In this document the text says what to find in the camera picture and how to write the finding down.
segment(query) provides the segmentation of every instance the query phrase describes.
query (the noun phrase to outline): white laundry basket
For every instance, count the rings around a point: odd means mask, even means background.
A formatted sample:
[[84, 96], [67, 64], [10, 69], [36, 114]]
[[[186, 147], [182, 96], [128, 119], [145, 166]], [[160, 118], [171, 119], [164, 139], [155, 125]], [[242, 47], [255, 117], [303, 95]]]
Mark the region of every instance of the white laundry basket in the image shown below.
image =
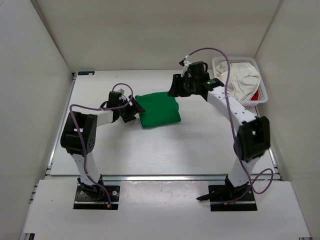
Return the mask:
[[[255, 67], [255, 69], [260, 74], [260, 71], [259, 71], [259, 68], [257, 66], [256, 61], [251, 57], [228, 56], [228, 59], [229, 59], [230, 63], [250, 63]], [[225, 61], [226, 61], [226, 59], [223, 56], [214, 57], [212, 59], [213, 75], [215, 78], [217, 78], [216, 67], [220, 63], [225, 62]], [[256, 101], [247, 100], [247, 101], [239, 101], [239, 102], [244, 107], [254, 107], [258, 104], [265, 103], [266, 101], [268, 101], [268, 95], [267, 95], [267, 91], [266, 91], [266, 88], [264, 85], [264, 81], [262, 80], [262, 77], [261, 77], [260, 85], [258, 88], [258, 93], [259, 93], [258, 100], [256, 100]]]

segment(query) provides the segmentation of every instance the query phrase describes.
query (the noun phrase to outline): green cloth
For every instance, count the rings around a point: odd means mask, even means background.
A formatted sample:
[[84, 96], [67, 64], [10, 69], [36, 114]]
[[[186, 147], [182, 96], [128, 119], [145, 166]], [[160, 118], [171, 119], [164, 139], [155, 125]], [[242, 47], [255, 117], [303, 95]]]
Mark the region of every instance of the green cloth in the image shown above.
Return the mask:
[[168, 92], [155, 92], [135, 97], [138, 104], [145, 109], [139, 113], [140, 122], [144, 129], [181, 122], [179, 105]]

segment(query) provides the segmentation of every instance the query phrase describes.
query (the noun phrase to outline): white wall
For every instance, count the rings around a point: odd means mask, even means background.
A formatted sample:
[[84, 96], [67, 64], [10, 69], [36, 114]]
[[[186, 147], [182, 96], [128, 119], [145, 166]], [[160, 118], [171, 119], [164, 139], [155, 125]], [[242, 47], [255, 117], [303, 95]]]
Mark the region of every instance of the white wall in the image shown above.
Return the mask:
[[29, 0], [0, 7], [0, 239], [16, 240], [72, 75]]
[[311, 235], [320, 239], [320, 1], [285, 0], [256, 60], [271, 137]]
[[[176, 69], [216, 47], [254, 57], [279, 0], [38, 0], [72, 71]], [[215, 52], [197, 55], [211, 62]]]

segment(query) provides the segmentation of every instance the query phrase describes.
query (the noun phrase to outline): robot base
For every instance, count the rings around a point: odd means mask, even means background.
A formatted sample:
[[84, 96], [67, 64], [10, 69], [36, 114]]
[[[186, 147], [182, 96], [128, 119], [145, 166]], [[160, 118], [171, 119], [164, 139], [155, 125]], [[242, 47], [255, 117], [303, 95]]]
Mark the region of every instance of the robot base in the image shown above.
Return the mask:
[[118, 210], [120, 186], [118, 185], [105, 185], [111, 198], [111, 207], [108, 207], [108, 198], [104, 194], [100, 199], [91, 199], [86, 195], [81, 186], [78, 185], [74, 197], [73, 209], [92, 209], [92, 210]]
[[[223, 188], [224, 185], [209, 185], [209, 193], [218, 191]], [[255, 200], [255, 195], [252, 191], [249, 191], [242, 199], [237, 202], [229, 203], [229, 204], [217, 204], [220, 202], [226, 202], [232, 199], [228, 199], [227, 196], [219, 195], [210, 198], [210, 208], [211, 212], [237, 212], [237, 211], [257, 211], [257, 205]]]

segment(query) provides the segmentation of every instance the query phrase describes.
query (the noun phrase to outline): purple cable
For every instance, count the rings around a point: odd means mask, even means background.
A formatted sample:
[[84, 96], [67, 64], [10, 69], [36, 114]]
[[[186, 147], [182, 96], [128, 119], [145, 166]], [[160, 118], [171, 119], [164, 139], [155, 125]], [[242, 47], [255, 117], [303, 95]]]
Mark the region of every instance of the purple cable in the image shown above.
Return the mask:
[[84, 161], [83, 161], [83, 169], [84, 169], [84, 173], [86, 174], [86, 176], [88, 177], [88, 179], [95, 185], [99, 186], [100, 188], [102, 188], [108, 198], [108, 203], [110, 205], [110, 208], [111, 208], [111, 198], [110, 198], [110, 195], [108, 193], [108, 190], [105, 188], [105, 186], [95, 182], [92, 177], [88, 174], [88, 170], [87, 170], [87, 149], [86, 149], [86, 144], [85, 144], [85, 140], [81, 134], [81, 131], [80, 131], [80, 127], [77, 123], [77, 120], [76, 120], [76, 117], [75, 117], [75, 114], [72, 110], [73, 107], [78, 107], [78, 108], [82, 108], [82, 109], [87, 109], [87, 110], [93, 110], [93, 111], [109, 111], [109, 110], [117, 110], [117, 109], [123, 109], [125, 108], [130, 102], [131, 100], [133, 99], [134, 97], [134, 91], [132, 90], [132, 88], [128, 85], [128, 84], [125, 84], [125, 83], [117, 83], [116, 85], [114, 85], [114, 87], [112, 88], [112, 91], [115, 89], [116, 86], [118, 85], [124, 85], [124, 86], [127, 86], [130, 91], [131, 91], [131, 96], [129, 98], [129, 101], [122, 105], [122, 106], [117, 106], [117, 107], [110, 107], [110, 108], [92, 108], [92, 107], [87, 107], [87, 106], [82, 106], [82, 105], [78, 105], [78, 104], [71, 104], [70, 107], [69, 107], [69, 111], [70, 111], [70, 116], [73, 120], [73, 123], [74, 123], [74, 126], [78, 132], [78, 135], [79, 135], [79, 138], [80, 138], [80, 142], [81, 142], [81, 146], [82, 146], [82, 151], [83, 151], [83, 158], [84, 158]]
[[[231, 69], [231, 66], [230, 66], [230, 62], [229, 62], [229, 59], [227, 57], [227, 55], [217, 49], [217, 48], [214, 48], [214, 47], [203, 47], [203, 48], [199, 48], [193, 52], [191, 52], [188, 56], [191, 56], [199, 51], [202, 51], [202, 50], [215, 50], [219, 53], [221, 53], [224, 58], [225, 58], [225, 61], [227, 63], [227, 66], [228, 66], [228, 73], [227, 73], [227, 76], [226, 76], [226, 81], [225, 81], [225, 87], [224, 87], [224, 96], [225, 96], [225, 100], [226, 100], [226, 107], [227, 107], [227, 110], [228, 110], [228, 115], [229, 115], [229, 119], [230, 119], [230, 125], [231, 125], [231, 132], [232, 132], [232, 137], [233, 137], [233, 141], [234, 141], [234, 146], [235, 146], [235, 154], [237, 156], [241, 156], [241, 148], [239, 147], [239, 143], [237, 141], [237, 137], [236, 137], [236, 133], [235, 133], [235, 126], [234, 126], [234, 121], [233, 121], [233, 118], [232, 118], [232, 113], [231, 113], [231, 108], [230, 108], [230, 102], [229, 102], [229, 98], [228, 98], [228, 90], [227, 90], [227, 86], [228, 86], [228, 83], [229, 83], [229, 78], [230, 78], [230, 69]], [[216, 202], [216, 203], [213, 203], [213, 205], [219, 205], [219, 204], [228, 204], [228, 203], [233, 203], [233, 202], [236, 202], [238, 200], [240, 200], [241, 198], [243, 198], [248, 192], [250, 189], [252, 189], [252, 191], [255, 193], [255, 194], [263, 194], [265, 193], [268, 188], [270, 187], [273, 179], [274, 179], [274, 172], [272, 171], [271, 168], [266, 168], [264, 169], [263, 171], [261, 171], [253, 180], [251, 180], [251, 176], [249, 174], [249, 172], [247, 171], [247, 169], [245, 168], [243, 162], [242, 162], [242, 159], [239, 158], [239, 161], [240, 161], [240, 164], [241, 164], [241, 167], [243, 168], [244, 172], [246, 173], [246, 175], [248, 176], [248, 180], [249, 180], [249, 183], [250, 183], [250, 186], [247, 188], [247, 190], [238, 198], [236, 199], [233, 199], [233, 200], [229, 200], [229, 201], [223, 201], [223, 202]], [[254, 183], [257, 181], [257, 179], [266, 171], [270, 171], [271, 172], [271, 178], [270, 178], [270, 182], [269, 184], [265, 187], [264, 190], [260, 191], [260, 192], [257, 192], [254, 188]]]

